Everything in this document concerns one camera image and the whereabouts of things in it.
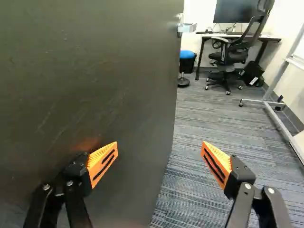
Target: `gray striped carpet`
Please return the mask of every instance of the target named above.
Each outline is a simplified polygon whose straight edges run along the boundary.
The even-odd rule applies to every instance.
[[[172,153],[150,227],[224,227],[232,202],[202,161],[203,140],[236,154],[256,174],[257,187],[279,189],[293,226],[304,227],[304,172],[297,156],[260,105],[238,107],[240,98],[261,98],[264,91],[232,88],[226,95],[221,87],[204,90],[205,79],[195,81],[194,74],[186,77],[191,86],[178,89]],[[248,227],[258,227],[254,211]]]

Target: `black mesh office chair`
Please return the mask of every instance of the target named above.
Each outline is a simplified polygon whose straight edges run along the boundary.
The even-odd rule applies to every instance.
[[[230,95],[231,90],[227,82],[227,77],[235,71],[235,63],[245,64],[249,48],[255,44],[261,35],[274,2],[275,0],[266,0],[261,5],[261,0],[259,1],[257,10],[261,13],[261,16],[251,18],[246,31],[238,40],[233,41],[230,44],[229,40],[222,37],[211,38],[221,43],[221,52],[209,55],[210,59],[215,60],[213,64],[217,65],[219,72],[210,72],[210,76],[206,79],[208,83],[205,89],[208,89],[211,85],[218,84],[226,89],[227,95]]]

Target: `black desk leg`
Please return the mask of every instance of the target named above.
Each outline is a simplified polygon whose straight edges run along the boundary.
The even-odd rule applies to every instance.
[[[199,52],[199,63],[198,63],[198,68],[196,69],[195,80],[198,80],[200,77],[200,68],[199,67],[200,67],[201,57],[203,55],[204,46],[205,46],[205,39],[202,37],[200,52]]]
[[[260,50],[258,51],[258,54],[257,54],[257,56],[256,56],[255,62],[256,62],[257,64],[259,64],[259,62],[260,62],[260,60],[261,60],[261,58],[262,58],[262,56],[263,56],[263,54],[264,54],[264,51],[265,51],[265,49],[266,49],[267,44],[268,44],[268,41],[263,41],[262,47],[260,48]]]

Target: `blue stool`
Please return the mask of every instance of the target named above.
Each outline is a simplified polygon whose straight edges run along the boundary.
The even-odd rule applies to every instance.
[[[190,80],[184,78],[184,74],[191,74],[193,72],[194,61],[196,53],[193,51],[182,50],[180,51],[180,73],[178,79],[178,87],[187,87],[190,85]]]

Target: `screw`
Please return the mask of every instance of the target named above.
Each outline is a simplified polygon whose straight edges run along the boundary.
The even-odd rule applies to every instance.
[[[43,185],[42,189],[43,189],[43,191],[46,191],[46,190],[48,190],[50,187],[51,187],[50,185],[45,184],[45,185]]]
[[[70,187],[72,184],[73,184],[73,181],[72,181],[72,180],[69,180],[69,181],[66,183],[66,185],[67,185],[68,187]]]
[[[250,186],[250,184],[245,184],[245,187],[247,188],[247,189],[251,189],[251,186]]]
[[[268,191],[271,193],[271,194],[274,194],[274,190],[272,188],[268,188]]]

